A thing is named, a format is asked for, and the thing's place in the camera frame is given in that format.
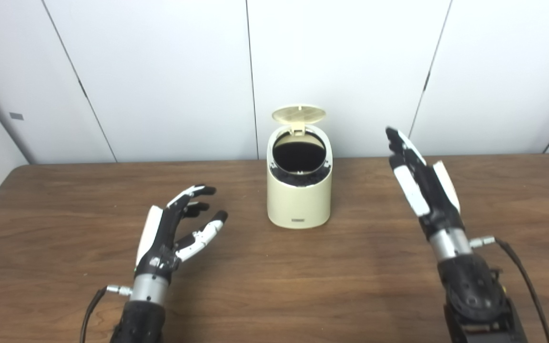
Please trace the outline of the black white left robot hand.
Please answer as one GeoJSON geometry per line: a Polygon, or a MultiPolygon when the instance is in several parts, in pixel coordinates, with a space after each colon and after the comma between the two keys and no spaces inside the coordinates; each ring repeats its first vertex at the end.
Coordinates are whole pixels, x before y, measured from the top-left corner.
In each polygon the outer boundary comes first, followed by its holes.
{"type": "Polygon", "coordinates": [[[148,212],[134,269],[134,276],[155,275],[170,282],[181,263],[203,250],[222,230],[228,213],[218,211],[194,232],[176,239],[177,226],[185,218],[195,218],[209,209],[209,204],[196,202],[201,195],[213,195],[216,188],[197,184],[181,191],[164,208],[152,206],[148,212]]]}

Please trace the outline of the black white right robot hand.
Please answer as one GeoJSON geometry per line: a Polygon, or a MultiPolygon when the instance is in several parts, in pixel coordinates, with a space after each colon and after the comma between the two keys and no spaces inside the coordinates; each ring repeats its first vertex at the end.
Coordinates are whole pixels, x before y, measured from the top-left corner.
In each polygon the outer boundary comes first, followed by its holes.
{"type": "Polygon", "coordinates": [[[426,239],[440,231],[464,230],[460,202],[444,163],[428,164],[412,141],[395,128],[387,127],[386,135],[392,153],[388,162],[426,239]]]}

